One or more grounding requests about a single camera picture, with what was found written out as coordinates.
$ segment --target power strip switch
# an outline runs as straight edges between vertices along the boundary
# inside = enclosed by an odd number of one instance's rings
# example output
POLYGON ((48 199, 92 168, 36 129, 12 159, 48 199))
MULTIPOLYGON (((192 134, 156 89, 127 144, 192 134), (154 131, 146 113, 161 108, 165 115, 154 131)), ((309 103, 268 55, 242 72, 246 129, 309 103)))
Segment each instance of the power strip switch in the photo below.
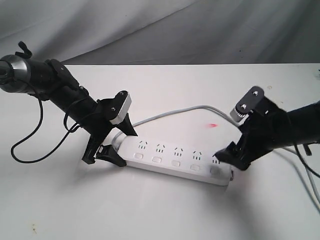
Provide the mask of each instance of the power strip switch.
POLYGON ((233 178, 231 166, 219 162, 215 151, 140 136, 127 136, 118 154, 129 167, 227 186, 233 178))

